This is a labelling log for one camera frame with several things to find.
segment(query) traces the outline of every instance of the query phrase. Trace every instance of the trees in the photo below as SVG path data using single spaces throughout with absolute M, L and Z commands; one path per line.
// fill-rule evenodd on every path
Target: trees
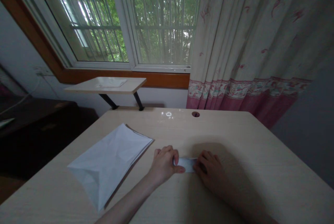
M 61 0 L 90 60 L 125 61 L 115 0 Z M 131 0 L 139 63 L 191 64 L 199 0 Z

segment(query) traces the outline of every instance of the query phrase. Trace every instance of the power outlet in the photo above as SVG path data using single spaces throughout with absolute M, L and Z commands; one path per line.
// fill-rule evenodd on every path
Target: power outlet
M 41 76 L 54 76 L 48 67 L 34 66 L 35 73 Z

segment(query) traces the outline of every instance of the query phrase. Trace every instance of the folded paper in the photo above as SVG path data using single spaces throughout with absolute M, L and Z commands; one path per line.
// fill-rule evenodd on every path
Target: folded paper
M 127 80 L 112 77 L 98 77 L 96 87 L 120 87 Z
M 68 165 L 98 212 L 152 141 L 121 124 Z
M 197 158 L 179 158 L 177 165 L 184 167 L 185 172 L 195 172 L 192 166 L 195 165 L 196 161 L 197 161 Z

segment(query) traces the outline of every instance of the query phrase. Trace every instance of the wooden window frame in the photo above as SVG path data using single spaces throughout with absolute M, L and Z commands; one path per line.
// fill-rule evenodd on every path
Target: wooden window frame
M 96 77 L 133 77 L 146 78 L 145 87 L 188 89 L 190 74 L 65 68 L 23 0 L 1 2 L 60 83 L 78 84 Z

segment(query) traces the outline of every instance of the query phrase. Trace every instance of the dark wooden cabinet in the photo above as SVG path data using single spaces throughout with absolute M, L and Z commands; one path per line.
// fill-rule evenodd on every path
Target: dark wooden cabinet
M 0 111 L 9 104 L 2 98 Z M 0 115 L 15 120 L 0 129 L 0 174 L 30 179 L 95 120 L 75 102 L 30 98 Z

